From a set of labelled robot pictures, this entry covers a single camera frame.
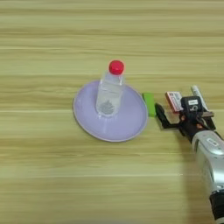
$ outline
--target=red bottle cap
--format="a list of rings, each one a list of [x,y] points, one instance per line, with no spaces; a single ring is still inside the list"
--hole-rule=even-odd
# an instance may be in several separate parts
[[[109,64],[108,70],[114,75],[120,75],[123,73],[124,64],[120,60],[113,60]]]

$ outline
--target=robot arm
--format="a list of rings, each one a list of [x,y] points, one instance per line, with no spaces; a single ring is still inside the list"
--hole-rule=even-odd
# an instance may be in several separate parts
[[[202,170],[217,224],[224,224],[224,142],[214,131],[213,113],[205,111],[198,96],[183,97],[179,123],[170,124],[162,106],[157,117],[165,129],[179,129],[188,138]]]
[[[224,223],[224,142],[215,132],[204,130],[193,137],[192,149],[206,181],[216,223]]]

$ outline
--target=green object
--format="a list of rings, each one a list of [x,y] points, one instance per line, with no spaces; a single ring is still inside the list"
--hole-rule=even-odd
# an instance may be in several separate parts
[[[148,116],[156,116],[156,109],[155,109],[155,102],[153,94],[151,93],[143,93],[143,99],[146,103],[147,109],[148,109]]]

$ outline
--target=white sticker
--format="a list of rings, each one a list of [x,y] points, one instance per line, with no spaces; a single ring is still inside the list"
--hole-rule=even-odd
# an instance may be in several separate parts
[[[212,144],[214,147],[217,147],[217,146],[219,146],[219,144],[217,143],[217,142],[215,142],[212,138],[208,138],[207,139],[207,141],[210,143],[210,144]]]
[[[197,105],[199,104],[198,100],[191,100],[188,102],[188,104],[191,106],[191,105]]]

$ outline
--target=wood grain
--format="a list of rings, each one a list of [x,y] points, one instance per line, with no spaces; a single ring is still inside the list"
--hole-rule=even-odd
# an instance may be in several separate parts
[[[224,2],[0,1],[0,223],[210,224],[190,144],[151,118],[127,143],[74,120],[79,89],[113,59],[129,85],[199,85],[224,136]]]

